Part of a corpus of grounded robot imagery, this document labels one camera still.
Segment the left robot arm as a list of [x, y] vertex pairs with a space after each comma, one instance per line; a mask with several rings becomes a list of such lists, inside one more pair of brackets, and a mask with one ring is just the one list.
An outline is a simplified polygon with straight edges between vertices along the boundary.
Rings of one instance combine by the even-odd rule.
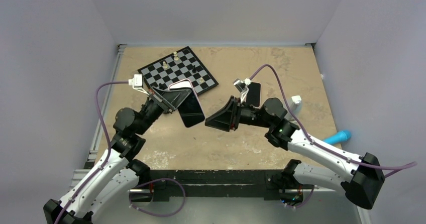
[[93, 223], [109, 202], [133, 187], [152, 183], [150, 168], [135, 156], [146, 133], [165, 112], [177, 110], [194, 95], [192, 87], [171, 90], [152, 88], [140, 111], [123, 108], [116, 114], [116, 133], [108, 148], [89, 172], [59, 200], [50, 199], [43, 207], [47, 223]]

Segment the black bare phone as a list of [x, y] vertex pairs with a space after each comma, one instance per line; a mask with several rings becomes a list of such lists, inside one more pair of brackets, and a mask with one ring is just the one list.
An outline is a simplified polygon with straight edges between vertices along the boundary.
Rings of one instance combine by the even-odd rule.
[[178, 107], [178, 112], [186, 128], [204, 122], [205, 115], [195, 93], [191, 93]]

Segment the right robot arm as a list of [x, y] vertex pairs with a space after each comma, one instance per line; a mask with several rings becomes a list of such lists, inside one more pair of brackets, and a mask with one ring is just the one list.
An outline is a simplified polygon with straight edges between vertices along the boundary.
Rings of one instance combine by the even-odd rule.
[[346, 152], [306, 135], [286, 119], [286, 114], [278, 98], [269, 98], [260, 108], [255, 108], [231, 96], [222, 109], [205, 120], [205, 125], [226, 132], [237, 130], [239, 124], [267, 128], [265, 138], [274, 147], [298, 153], [321, 165], [311, 167], [297, 160], [290, 161], [282, 173], [286, 186], [325, 187], [343, 193], [358, 207], [372, 209], [385, 182], [378, 158], [371, 153]]

